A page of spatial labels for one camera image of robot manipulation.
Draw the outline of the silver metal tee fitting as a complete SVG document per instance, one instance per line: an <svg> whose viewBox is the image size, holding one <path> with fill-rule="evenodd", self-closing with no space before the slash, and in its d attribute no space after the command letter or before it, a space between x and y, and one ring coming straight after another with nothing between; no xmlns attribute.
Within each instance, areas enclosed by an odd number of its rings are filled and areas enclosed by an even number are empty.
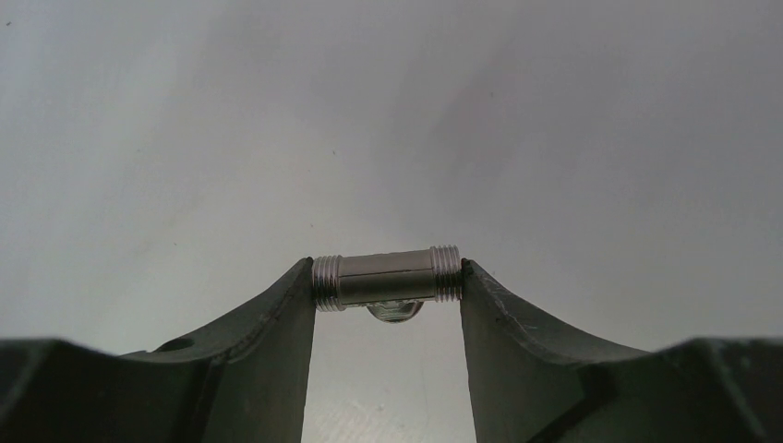
<svg viewBox="0 0 783 443"><path fill-rule="evenodd" d="M462 256L455 245L436 245L407 252L317 257L311 284L320 312L365 308L384 323L403 323L427 302L462 299Z"/></svg>

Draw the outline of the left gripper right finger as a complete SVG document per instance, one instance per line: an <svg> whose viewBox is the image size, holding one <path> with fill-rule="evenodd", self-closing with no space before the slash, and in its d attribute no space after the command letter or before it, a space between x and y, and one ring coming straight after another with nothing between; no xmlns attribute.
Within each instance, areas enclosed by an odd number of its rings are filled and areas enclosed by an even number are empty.
<svg viewBox="0 0 783 443"><path fill-rule="evenodd" d="M782 341L696 338L645 352L577 329L463 263L480 442L778 442Z"/></svg>

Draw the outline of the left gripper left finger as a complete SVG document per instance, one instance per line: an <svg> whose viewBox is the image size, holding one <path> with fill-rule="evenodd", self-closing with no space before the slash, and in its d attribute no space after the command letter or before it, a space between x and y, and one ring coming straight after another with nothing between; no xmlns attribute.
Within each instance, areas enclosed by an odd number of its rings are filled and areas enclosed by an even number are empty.
<svg viewBox="0 0 783 443"><path fill-rule="evenodd" d="M269 289L151 352L1 343L5 442L297 442L316 309L299 260Z"/></svg>

